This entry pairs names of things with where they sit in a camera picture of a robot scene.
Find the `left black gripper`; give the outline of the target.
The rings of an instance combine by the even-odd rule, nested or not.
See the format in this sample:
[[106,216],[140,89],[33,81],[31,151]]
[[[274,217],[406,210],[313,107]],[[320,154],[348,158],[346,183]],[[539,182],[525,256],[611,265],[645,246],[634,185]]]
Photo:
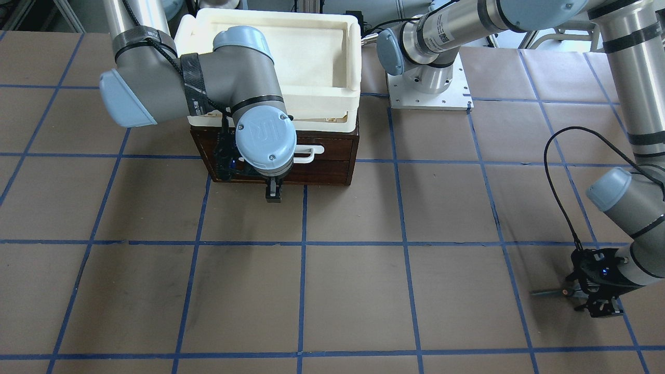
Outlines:
[[580,249],[570,255],[572,273],[565,277],[565,296],[585,299],[578,308],[586,308],[592,318],[623,316],[620,296],[632,291],[632,282],[618,269],[626,259],[617,248]]

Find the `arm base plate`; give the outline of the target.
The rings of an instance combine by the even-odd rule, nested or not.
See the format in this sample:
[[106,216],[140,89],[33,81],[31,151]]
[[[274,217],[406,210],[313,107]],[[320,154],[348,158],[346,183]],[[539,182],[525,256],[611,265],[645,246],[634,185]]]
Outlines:
[[399,76],[387,74],[392,108],[470,111],[474,104],[459,47]]

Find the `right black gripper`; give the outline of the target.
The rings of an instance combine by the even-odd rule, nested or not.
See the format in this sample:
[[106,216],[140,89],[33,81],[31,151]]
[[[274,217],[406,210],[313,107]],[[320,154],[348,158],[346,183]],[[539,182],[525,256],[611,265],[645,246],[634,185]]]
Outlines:
[[210,178],[214,182],[233,180],[261,180],[266,183],[264,198],[269,203],[281,202],[282,180],[269,178],[247,161],[241,161],[242,155],[236,144],[235,132],[216,130],[212,135],[212,154]]

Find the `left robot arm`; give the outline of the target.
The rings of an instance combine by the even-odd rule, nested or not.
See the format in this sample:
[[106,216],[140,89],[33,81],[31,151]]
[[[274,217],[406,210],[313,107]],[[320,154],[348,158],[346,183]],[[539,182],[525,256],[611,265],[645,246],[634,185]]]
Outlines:
[[621,316],[620,296],[663,280],[663,9],[653,1],[434,1],[423,15],[378,24],[368,31],[384,70],[452,65],[461,45],[509,30],[535,34],[562,29],[585,12],[600,29],[633,158],[615,167],[586,194],[632,238],[622,248],[584,248],[572,231],[573,271],[563,294],[582,298],[577,311],[593,318]]

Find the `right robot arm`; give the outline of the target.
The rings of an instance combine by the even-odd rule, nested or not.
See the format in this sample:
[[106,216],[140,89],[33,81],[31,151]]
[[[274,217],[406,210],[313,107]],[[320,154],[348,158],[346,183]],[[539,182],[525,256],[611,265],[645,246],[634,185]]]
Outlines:
[[116,66],[100,76],[104,105],[124,128],[157,125],[213,111],[223,125],[216,158],[221,179],[261,177],[268,202],[281,201],[297,133],[264,34],[233,26],[215,36],[209,53],[178,56],[159,1],[104,1]]

